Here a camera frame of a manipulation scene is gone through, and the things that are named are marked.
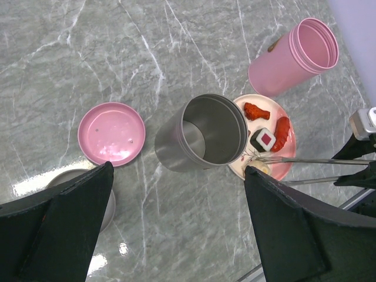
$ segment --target pink plate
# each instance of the pink plate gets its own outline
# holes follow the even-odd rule
[[[229,167],[233,172],[235,172],[238,177],[244,179],[244,169],[247,165],[247,162],[251,159],[254,159],[255,157],[267,157],[267,156],[281,156],[281,157],[295,157],[296,155],[296,139],[295,139],[295,133],[293,125],[290,122],[290,131],[288,133],[287,141],[284,145],[284,147],[277,153],[272,152],[265,152],[265,153],[259,153],[251,144],[250,144],[250,138],[251,135],[257,131],[258,129],[261,129],[263,127],[266,127],[270,132],[273,132],[276,130],[276,123],[277,120],[282,116],[287,116],[284,109],[278,105],[275,101],[271,100],[268,97],[261,96],[258,94],[248,94],[238,97],[234,100],[234,102],[239,106],[241,111],[244,113],[244,104],[246,102],[252,103],[258,107],[260,107],[263,110],[267,110],[270,112],[270,119],[256,119],[254,121],[250,121],[246,119],[247,121],[247,127],[248,127],[248,142],[247,147],[244,153],[238,158],[235,162],[229,164]],[[271,176],[277,180],[282,180],[288,171],[291,169],[292,163],[276,163],[276,164],[270,164],[269,168],[271,170]]]
[[[142,149],[146,132],[140,115],[122,103],[103,103],[86,113],[78,127],[78,143],[85,156],[101,165],[122,166]]]

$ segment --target red food item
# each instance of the red food item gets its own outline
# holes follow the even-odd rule
[[[272,152],[278,152],[283,148],[287,141],[288,131],[290,130],[290,120],[288,117],[283,116],[277,121],[276,131],[274,136],[276,137],[276,142],[274,146],[270,149]]]
[[[262,110],[258,106],[251,103],[244,104],[244,112],[246,114],[246,118],[249,120],[255,120],[258,118],[263,118],[266,120],[270,119],[270,112],[267,110]]]

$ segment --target marble countertop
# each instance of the marble countertop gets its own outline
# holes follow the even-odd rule
[[[0,4],[0,204],[44,189],[60,172],[93,165],[77,129],[102,102],[145,121],[132,163],[115,169],[117,208],[99,235],[87,281],[235,281],[260,264],[242,181],[228,167],[170,172],[154,137],[188,99],[254,93],[249,63],[303,18],[327,23],[340,44],[331,71],[279,96],[297,155],[329,158],[369,105],[325,0],[14,0]],[[295,164],[286,177],[353,173]],[[339,206],[360,189],[297,189]]]

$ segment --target silver cup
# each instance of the silver cup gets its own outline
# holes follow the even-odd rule
[[[235,161],[247,145],[247,123],[239,107],[217,94],[193,98],[157,132],[155,152],[174,172],[209,169]]]

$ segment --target pink container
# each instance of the pink container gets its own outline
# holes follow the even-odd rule
[[[255,59],[248,76],[258,94],[273,97],[337,62],[338,44],[332,31],[318,19],[307,18]]]

